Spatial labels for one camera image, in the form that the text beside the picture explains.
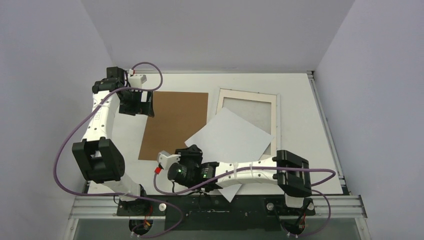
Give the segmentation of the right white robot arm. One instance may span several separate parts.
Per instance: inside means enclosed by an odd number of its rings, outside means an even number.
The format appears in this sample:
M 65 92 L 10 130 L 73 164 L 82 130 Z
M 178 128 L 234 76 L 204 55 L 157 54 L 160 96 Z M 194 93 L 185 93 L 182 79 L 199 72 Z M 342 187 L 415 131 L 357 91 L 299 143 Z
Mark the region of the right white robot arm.
M 235 185 L 270 184 L 284 192 L 282 207 L 290 215 L 304 206 L 305 198 L 312 194 L 309 162 L 286 150 L 276 156 L 253 162 L 202 162 L 203 152 L 195 144 L 176 149 L 174 154 L 162 152 L 161 167 L 167 171 L 169 181 L 187 188 L 210 192 Z

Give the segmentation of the brown backing board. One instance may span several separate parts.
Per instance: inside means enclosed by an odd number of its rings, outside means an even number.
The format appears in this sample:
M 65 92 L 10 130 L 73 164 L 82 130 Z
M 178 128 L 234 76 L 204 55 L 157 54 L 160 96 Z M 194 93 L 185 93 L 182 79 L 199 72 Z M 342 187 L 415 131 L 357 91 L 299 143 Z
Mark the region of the brown backing board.
M 207 123 L 208 100 L 207 92 L 156 91 L 138 159 L 155 161 L 161 151 L 186 148 L 185 141 Z

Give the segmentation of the sunset landscape photo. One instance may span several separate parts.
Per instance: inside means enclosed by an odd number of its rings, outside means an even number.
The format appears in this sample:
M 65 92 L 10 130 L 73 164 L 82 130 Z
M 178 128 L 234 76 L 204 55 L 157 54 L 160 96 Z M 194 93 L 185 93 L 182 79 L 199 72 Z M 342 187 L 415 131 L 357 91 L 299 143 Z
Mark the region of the sunset landscape photo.
M 202 150 L 203 163 L 227 164 L 258 161 L 273 136 L 222 108 L 203 128 L 185 141 Z

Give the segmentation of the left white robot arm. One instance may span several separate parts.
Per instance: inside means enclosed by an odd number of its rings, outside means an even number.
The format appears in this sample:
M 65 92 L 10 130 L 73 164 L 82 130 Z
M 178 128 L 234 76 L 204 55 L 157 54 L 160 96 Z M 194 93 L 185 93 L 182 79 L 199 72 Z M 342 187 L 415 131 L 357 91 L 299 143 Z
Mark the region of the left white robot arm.
M 87 181 L 103 185 L 119 196 L 119 208 L 144 215 L 152 208 L 144 188 L 126 173 L 125 160 L 112 141 L 116 114 L 154 117 L 153 92 L 141 91 L 145 75 L 117 66 L 106 69 L 106 78 L 92 86 L 94 115 L 80 142 L 72 145 L 73 156 Z

